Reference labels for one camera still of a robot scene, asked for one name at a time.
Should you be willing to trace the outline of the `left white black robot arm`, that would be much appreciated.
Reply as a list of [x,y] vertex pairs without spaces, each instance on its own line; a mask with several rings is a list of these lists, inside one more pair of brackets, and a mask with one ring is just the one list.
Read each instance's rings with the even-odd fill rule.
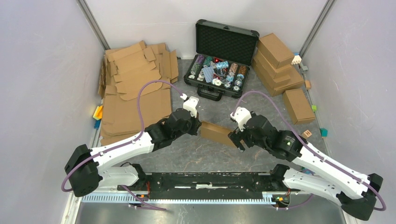
[[184,134],[197,135],[200,126],[198,112],[178,108],[168,118],[146,127],[142,134],[102,147],[88,148],[86,144],[80,145],[76,147],[64,168],[66,180],[71,185],[69,190],[76,197],[112,185],[126,185],[141,190],[147,184],[143,171],[130,165],[118,177],[117,173],[122,168],[116,167],[116,164],[168,147]]

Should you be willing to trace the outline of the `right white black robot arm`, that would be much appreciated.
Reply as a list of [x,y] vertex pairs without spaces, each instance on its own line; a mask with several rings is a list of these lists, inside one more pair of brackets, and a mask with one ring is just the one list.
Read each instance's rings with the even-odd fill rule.
[[286,160],[314,172],[307,175],[285,165],[278,165],[270,185],[275,190],[298,189],[326,198],[356,219],[369,220],[383,178],[354,171],[319,151],[311,143],[290,130],[278,131],[268,119],[249,111],[231,113],[238,127],[228,137],[244,151],[258,146],[274,157]]

